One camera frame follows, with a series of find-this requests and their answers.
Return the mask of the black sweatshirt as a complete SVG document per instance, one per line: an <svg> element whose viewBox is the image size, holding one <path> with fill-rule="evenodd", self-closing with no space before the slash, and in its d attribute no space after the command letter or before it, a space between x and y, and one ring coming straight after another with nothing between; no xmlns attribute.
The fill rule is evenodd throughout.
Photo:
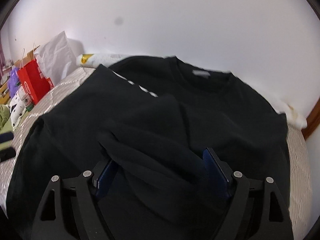
<svg viewBox="0 0 320 240"><path fill-rule="evenodd" d="M249 179L271 177L290 202L287 120L232 73L176 57L133 56L99 66L38 117L7 192L14 232L30 239L53 176L81 176L103 160L117 173L98 207L114 239L212 239L230 207L208 171L211 148Z"/></svg>

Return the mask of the striped quilted mattress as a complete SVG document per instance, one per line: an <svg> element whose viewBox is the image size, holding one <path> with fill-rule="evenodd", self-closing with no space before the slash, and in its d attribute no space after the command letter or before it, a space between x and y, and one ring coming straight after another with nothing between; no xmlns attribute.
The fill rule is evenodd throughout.
<svg viewBox="0 0 320 240"><path fill-rule="evenodd" d="M78 68L67 76L60 84L49 91L41 101L23 116L22 121L14 131L14 139L1 144L1 149L12 146L19 152L29 129L35 120L49 112L60 101L75 91L92 73L93 68ZM312 206L311 168L308 150L302 132L294 126L289 126L287 144L290 156L290 218L294 239L303 239L309 231Z"/></svg>

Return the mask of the rolled white printed blanket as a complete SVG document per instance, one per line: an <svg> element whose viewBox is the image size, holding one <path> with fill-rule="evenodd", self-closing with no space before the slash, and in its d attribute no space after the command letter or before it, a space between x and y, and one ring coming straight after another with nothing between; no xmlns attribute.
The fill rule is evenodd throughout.
<svg viewBox="0 0 320 240"><path fill-rule="evenodd" d="M131 57L131 55L106 53L80 54L76 58L76 65L79 67L97 68L100 64L102 64L105 67L109 67L112 64L115 64L116 62L128 57ZM285 113L288 124L300 130L307 128L308 123L306 117L300 114L295 108L290 106L288 103L281 101L279 98L267 91L257 89L257 92L269 102L269 104L278 114Z"/></svg>

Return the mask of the green label plastic bottle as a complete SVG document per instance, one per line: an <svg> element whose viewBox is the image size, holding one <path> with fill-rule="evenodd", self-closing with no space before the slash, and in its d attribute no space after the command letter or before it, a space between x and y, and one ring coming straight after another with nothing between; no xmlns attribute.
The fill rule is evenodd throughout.
<svg viewBox="0 0 320 240"><path fill-rule="evenodd" d="M20 100L22 101L23 105L25 106L26 110L28 112L30 112L34 107L34 104L32 102L30 95L27 92L25 92L25 90L22 86L18 90L18 95L19 95Z"/></svg>

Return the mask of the white dotted cloth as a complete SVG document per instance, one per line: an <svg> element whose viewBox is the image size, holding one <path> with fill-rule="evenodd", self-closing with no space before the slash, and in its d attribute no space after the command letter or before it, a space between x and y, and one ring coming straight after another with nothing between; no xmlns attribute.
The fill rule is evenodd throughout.
<svg viewBox="0 0 320 240"><path fill-rule="evenodd" d="M23 115L26 112L25 105L21 100L20 96L24 96L24 90L21 86L19 90L15 93L14 97L12 98L9 108L10 108L10 121L13 131L16 130L17 126L19 125Z"/></svg>

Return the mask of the red paper shopping bag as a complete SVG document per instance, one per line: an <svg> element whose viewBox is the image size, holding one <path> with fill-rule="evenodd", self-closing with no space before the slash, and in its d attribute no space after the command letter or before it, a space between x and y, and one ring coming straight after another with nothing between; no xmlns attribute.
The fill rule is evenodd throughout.
<svg viewBox="0 0 320 240"><path fill-rule="evenodd" d="M17 75L35 105L53 88L51 79L43 75L36 60L31 60L19 69Z"/></svg>

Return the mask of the purple plush toy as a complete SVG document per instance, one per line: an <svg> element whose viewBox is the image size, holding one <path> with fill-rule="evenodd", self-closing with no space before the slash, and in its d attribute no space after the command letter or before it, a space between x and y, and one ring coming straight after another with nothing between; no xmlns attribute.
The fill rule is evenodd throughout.
<svg viewBox="0 0 320 240"><path fill-rule="evenodd" d="M17 75L18 70L18 68L14 68L11 70L10 78L7 83L11 98L15 96L16 92L19 90L19 87L21 85L19 77Z"/></svg>

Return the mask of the white Uniqlo paper bag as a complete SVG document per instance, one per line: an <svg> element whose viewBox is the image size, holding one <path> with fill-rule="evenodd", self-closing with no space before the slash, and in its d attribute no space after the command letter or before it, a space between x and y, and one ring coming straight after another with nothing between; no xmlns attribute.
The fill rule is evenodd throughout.
<svg viewBox="0 0 320 240"><path fill-rule="evenodd" d="M42 74L53 86L58 85L77 68L76 57L64 31L36 48L34 56Z"/></svg>

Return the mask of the brown wooden door frame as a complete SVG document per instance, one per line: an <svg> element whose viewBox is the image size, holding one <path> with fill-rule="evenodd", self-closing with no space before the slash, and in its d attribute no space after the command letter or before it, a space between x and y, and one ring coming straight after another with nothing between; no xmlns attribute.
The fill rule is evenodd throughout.
<svg viewBox="0 0 320 240"><path fill-rule="evenodd" d="M302 135L305 140L307 140L319 126L319 104L313 108L306 120L307 127L302 129Z"/></svg>

